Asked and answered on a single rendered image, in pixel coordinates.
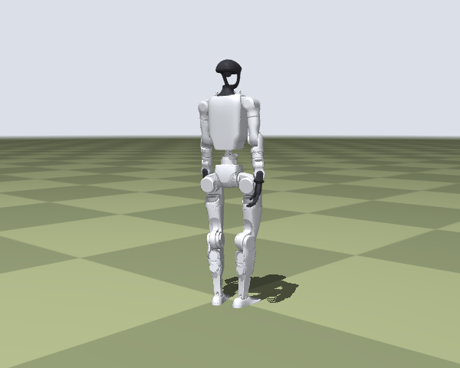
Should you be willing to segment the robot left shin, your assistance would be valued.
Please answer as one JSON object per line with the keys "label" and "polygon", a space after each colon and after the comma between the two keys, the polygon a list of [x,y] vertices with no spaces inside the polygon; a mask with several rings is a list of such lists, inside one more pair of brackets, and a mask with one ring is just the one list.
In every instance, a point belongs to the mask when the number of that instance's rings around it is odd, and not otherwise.
{"label": "robot left shin", "polygon": [[222,273],[224,270],[224,246],[222,248],[212,249],[209,242],[210,233],[207,234],[207,245],[208,245],[208,261],[209,268],[212,273],[214,292],[217,292],[222,297]]}

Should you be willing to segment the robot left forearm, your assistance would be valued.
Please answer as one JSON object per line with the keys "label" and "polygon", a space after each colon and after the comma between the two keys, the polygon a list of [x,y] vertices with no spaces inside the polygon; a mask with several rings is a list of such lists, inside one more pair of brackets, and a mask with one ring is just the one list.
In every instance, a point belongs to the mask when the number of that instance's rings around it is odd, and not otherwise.
{"label": "robot left forearm", "polygon": [[205,145],[202,144],[202,138],[201,138],[201,144],[200,144],[200,149],[202,152],[202,169],[207,169],[208,174],[212,174],[213,169],[212,169],[212,146],[210,145]]}

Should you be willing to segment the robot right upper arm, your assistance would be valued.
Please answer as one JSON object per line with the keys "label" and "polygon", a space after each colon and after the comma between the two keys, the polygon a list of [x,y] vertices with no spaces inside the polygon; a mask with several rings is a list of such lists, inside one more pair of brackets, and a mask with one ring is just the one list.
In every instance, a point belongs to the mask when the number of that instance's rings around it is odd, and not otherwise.
{"label": "robot right upper arm", "polygon": [[248,144],[250,146],[257,146],[260,128],[261,104],[259,100],[253,97],[241,97],[241,104],[244,110],[247,111],[247,121],[249,130]]}

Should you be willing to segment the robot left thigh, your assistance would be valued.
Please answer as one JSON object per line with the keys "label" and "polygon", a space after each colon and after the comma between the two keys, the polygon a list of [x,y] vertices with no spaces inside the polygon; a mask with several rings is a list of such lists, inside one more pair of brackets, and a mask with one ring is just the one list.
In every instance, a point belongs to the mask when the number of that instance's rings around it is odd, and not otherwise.
{"label": "robot left thigh", "polygon": [[223,234],[224,217],[224,190],[215,184],[215,173],[205,176],[201,182],[201,189],[206,192],[205,207],[209,217],[209,242],[212,249],[222,248],[225,244]]}

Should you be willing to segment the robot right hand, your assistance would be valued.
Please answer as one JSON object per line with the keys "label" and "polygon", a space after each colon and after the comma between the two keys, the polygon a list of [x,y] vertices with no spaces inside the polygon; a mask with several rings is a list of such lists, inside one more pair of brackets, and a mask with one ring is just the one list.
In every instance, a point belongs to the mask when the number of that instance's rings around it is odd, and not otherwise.
{"label": "robot right hand", "polygon": [[257,171],[256,179],[254,179],[254,182],[255,182],[255,192],[250,197],[250,200],[253,199],[253,202],[249,202],[248,205],[246,205],[246,207],[252,207],[258,201],[258,197],[261,194],[262,183],[264,182],[264,180],[263,180],[263,172],[262,171]]}

